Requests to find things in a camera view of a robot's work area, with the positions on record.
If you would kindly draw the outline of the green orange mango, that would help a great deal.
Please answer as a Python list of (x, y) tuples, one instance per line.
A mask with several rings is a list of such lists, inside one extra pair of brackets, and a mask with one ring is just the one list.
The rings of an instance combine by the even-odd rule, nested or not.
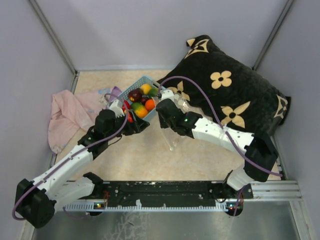
[(134, 111), (134, 113), (141, 119), (146, 117), (149, 113), (145, 106), (140, 102), (133, 102), (130, 107)]

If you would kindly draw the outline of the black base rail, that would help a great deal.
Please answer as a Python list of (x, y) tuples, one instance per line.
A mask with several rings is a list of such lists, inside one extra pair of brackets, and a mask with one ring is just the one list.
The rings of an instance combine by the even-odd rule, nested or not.
[(81, 200), (106, 200), (109, 207), (214, 207), (237, 199), (223, 181), (105, 181)]

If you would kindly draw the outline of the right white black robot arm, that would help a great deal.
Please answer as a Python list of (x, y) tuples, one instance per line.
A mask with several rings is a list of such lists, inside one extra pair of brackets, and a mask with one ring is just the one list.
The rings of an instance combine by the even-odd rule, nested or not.
[(239, 154), (244, 164), (231, 171), (223, 185), (223, 192), (229, 198), (235, 198), (241, 188), (258, 181), (264, 183), (272, 171), (278, 152), (265, 132), (250, 133), (237, 131), (227, 126), (219, 126), (196, 112), (183, 112), (170, 99), (160, 101), (155, 110), (158, 113), (160, 127), (171, 129), (181, 137), (209, 142)]

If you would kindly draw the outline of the light blue plastic basket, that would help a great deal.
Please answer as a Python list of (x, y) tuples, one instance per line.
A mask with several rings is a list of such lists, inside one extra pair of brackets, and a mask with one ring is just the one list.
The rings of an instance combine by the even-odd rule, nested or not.
[[(153, 88), (157, 88), (157, 89), (160, 86), (156, 81), (152, 80), (150, 77), (142, 76), (137, 81), (135, 81), (133, 84), (131, 84), (126, 90), (122, 91), (119, 94), (116, 94), (114, 91), (112, 91), (111, 93), (106, 93), (105, 94), (105, 98), (107, 99), (107, 108), (109, 109), (110, 104), (115, 99), (120, 100), (120, 102), (122, 104), (124, 103), (123, 100), (126, 100), (126, 101), (128, 101), (129, 104), (132, 104), (132, 102), (128, 98), (128, 93), (131, 90), (139, 89), (140, 86), (143, 85), (143, 84), (149, 84)], [(122, 130), (122, 128), (124, 127), (124, 125), (126, 124), (126, 122), (128, 120), (128, 111), (134, 112), (132, 109), (126, 111), (125, 116), (124, 116), (125, 117), (124, 123), (119, 128), (119, 130), (116, 130), (116, 127), (115, 127), (115, 121), (116, 121), (117, 117), (114, 117), (112, 122), (109, 121), (107, 123), (106, 127), (104, 128), (104, 132), (106, 133), (106, 135), (113, 134), (113, 135), (116, 136)], [(150, 123), (155, 115), (156, 115), (156, 110), (153, 109), (153, 110), (149, 111), (148, 115), (146, 117), (142, 118), (142, 119), (145, 120), (145, 121), (148, 121)]]

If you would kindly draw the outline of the clear dotted zip bag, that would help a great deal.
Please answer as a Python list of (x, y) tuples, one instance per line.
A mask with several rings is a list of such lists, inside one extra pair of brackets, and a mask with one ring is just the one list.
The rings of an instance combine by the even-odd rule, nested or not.
[(161, 91), (154, 101), (162, 135), (173, 151), (184, 138), (192, 137), (191, 129), (184, 123), (189, 105), (180, 94), (169, 89)]

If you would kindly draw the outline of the green yellow mango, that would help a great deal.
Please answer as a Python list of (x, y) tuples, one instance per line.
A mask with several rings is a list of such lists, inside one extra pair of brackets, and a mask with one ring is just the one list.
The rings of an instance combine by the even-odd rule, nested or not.
[(147, 93), (147, 96), (152, 99), (152, 98), (159, 98), (160, 97), (160, 92), (158, 88), (151, 88), (149, 92)]

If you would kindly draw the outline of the dark red plum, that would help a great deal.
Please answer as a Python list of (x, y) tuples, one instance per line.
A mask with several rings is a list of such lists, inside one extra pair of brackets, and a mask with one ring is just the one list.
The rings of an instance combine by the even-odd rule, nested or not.
[(141, 99), (140, 99), (140, 103), (145, 105), (146, 102), (149, 100), (149, 98), (147, 96), (143, 96)]

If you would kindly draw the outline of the dark red apple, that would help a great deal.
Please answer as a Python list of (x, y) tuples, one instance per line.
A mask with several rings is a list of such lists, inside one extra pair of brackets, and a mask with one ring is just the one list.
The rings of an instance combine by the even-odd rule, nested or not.
[(139, 88), (133, 89), (128, 93), (128, 99), (132, 102), (132, 103), (136, 103), (139, 102), (142, 98), (142, 92)]

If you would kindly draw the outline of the pink cloth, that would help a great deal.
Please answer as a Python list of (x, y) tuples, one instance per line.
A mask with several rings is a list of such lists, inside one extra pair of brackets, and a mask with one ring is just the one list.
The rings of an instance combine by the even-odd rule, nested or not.
[(73, 94), (63, 90), (52, 95), (48, 144), (59, 154), (79, 129), (87, 131), (94, 125), (99, 112), (122, 91), (117, 86)]

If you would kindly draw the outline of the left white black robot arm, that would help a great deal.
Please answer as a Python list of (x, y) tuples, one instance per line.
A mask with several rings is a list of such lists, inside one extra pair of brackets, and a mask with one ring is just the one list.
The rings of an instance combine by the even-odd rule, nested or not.
[(150, 123), (133, 111), (128, 116), (116, 116), (112, 110), (102, 110), (78, 144), (56, 165), (33, 180), (23, 179), (16, 188), (12, 215), (20, 215), (36, 229), (44, 227), (54, 214), (81, 198), (99, 198), (104, 192), (104, 181), (92, 172), (73, 183), (66, 182), (109, 147), (109, 140), (144, 131)]

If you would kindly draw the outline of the black floral pillow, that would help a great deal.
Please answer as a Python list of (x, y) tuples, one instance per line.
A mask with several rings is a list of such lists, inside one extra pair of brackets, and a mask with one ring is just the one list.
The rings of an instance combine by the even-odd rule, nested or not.
[(249, 133), (273, 136), (282, 125), (290, 99), (267, 79), (224, 53), (208, 35), (186, 41), (187, 54), (166, 76), (158, 80), (181, 94), (195, 108), (223, 125)]

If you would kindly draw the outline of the orange fruit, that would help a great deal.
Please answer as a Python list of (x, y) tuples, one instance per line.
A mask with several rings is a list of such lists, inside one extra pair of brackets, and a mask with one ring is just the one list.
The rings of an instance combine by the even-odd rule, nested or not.
[(148, 112), (152, 111), (156, 107), (155, 101), (153, 99), (148, 99), (145, 102), (144, 107)]

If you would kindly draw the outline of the yellow lemon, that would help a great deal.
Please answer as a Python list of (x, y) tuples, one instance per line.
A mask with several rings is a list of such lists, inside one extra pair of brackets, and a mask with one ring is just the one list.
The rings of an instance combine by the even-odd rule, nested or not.
[(143, 94), (143, 95), (148, 95), (149, 94), (149, 91), (152, 89), (153, 87), (148, 84), (148, 83), (145, 83), (143, 85), (140, 86), (139, 90), (140, 92)]

